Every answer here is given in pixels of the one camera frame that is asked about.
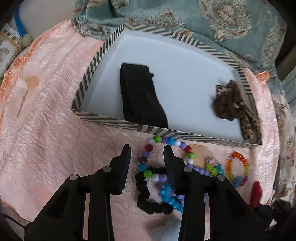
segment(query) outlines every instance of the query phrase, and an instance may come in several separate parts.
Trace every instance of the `pink satin fabric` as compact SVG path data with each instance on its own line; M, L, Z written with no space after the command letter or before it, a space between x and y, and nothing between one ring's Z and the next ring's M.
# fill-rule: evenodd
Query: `pink satin fabric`
M93 174L118 156L129 144L132 157L126 187L120 196L111 197L116 240L150 241L148 232L170 218L148 215L136 204L134 174L149 134L116 129L82 121L71 111L73 97L88 64L102 42L82 37L66 20L45 32L33 48L16 59L1 87L0 195L25 219L33 221L53 193L72 173ZM220 163L232 151L243 154L250 163L248 182L238 188L248 202L255 181L260 181L261 203L272 194L279 156L279 134L268 87L244 69L262 123L263 145L256 149L198 143L208 148ZM39 87L30 90L20 117L17 113L26 92L25 79L35 75ZM174 153L181 156L177 147ZM164 166L163 145L157 145L149 164ZM151 193L156 198L157 191Z

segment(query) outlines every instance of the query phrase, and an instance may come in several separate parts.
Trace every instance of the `floral patterned fabric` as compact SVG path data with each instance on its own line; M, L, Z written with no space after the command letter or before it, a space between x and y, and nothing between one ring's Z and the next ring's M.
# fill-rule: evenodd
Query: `floral patterned fabric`
M285 93L279 91L272 95L279 127L280 155L276 175L274 198L292 202L296 184L296 133L290 106Z
M151 24L192 36L254 73L269 71L271 93L282 88L274 61L286 23L267 0L75 0L72 24L106 39L120 24Z

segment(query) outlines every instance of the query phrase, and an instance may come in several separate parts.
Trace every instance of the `teal floral fabric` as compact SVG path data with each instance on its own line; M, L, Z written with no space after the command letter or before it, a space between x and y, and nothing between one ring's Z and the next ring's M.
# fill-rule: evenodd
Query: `teal floral fabric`
M75 0L72 23L83 35L106 39L126 21L191 36L255 73L269 71L272 92L282 87L274 61L286 23L267 0Z

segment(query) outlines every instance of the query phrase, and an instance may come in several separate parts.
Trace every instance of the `black cloth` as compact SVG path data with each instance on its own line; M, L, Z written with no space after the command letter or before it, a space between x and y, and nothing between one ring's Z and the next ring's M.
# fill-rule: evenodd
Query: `black cloth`
M149 68L123 63L120 68L120 88L123 116L139 125L168 128L168 120L160 105Z

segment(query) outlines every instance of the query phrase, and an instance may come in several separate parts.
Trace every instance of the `yellow-green bead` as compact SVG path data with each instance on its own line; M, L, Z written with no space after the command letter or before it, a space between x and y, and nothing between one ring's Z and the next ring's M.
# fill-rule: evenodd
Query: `yellow-green bead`
M144 173L143 173L144 177L146 178L150 178L152 176L152 172L150 170L146 170Z
M155 136L154 140L155 140L156 143L160 143L162 138L160 136Z
M189 157L189 158L194 158L194 153L193 153L193 152L189 152L189 153L188 153L188 157Z

